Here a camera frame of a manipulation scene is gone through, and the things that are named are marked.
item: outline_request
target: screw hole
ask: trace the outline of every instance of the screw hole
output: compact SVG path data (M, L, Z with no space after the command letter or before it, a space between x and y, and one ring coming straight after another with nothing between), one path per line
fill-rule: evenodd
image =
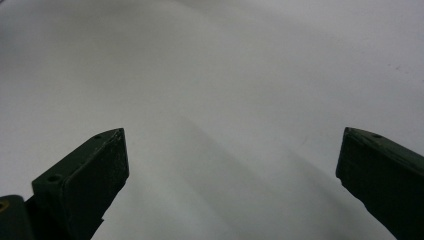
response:
M57 182L57 181L59 181L61 178L62 178L62 176L61 176L61 175L59 175L59 174L55 174L55 175L50 176L49 178L47 178L47 181L49 181L49 182Z
M0 212L3 212L8 207L9 207L9 202L7 200L0 202Z

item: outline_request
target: white table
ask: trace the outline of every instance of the white table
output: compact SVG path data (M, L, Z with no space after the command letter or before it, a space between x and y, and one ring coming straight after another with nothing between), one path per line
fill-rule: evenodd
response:
M93 239L394 239L335 177L344 127L424 153L420 0L8 0L0 195L124 127Z

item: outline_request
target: white surface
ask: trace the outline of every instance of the white surface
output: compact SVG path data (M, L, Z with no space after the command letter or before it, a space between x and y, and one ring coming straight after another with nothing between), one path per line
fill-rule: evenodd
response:
M124 127L94 239L394 239L335 178L346 126L424 153L420 0L0 5L0 195Z

